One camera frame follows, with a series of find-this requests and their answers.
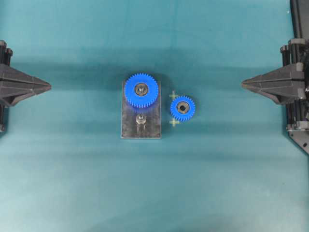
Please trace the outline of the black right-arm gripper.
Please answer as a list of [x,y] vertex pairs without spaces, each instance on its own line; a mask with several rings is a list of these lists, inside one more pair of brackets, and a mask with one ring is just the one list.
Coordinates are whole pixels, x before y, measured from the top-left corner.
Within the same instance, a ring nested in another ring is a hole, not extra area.
[[281,47],[283,67],[244,80],[242,87],[286,105],[287,131],[309,130],[309,43],[291,39]]

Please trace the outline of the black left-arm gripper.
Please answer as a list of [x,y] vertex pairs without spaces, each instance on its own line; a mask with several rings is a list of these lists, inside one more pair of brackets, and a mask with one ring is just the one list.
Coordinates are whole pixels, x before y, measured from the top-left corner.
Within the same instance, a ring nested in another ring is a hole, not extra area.
[[7,43],[4,40],[0,41],[0,80],[18,82],[24,84],[35,84],[43,87],[21,89],[14,87],[1,87],[0,88],[0,131],[5,131],[4,115],[5,107],[12,107],[32,96],[51,90],[51,85],[37,77],[28,75],[17,69],[10,67],[11,56],[13,51],[7,48]]

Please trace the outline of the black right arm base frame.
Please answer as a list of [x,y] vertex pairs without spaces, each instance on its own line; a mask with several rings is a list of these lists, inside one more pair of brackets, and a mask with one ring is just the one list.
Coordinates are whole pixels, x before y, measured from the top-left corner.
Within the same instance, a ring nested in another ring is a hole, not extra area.
[[[290,1],[291,16],[295,39],[305,39],[309,42],[309,2],[307,0]],[[290,138],[306,153],[309,152],[309,131],[293,131]]]

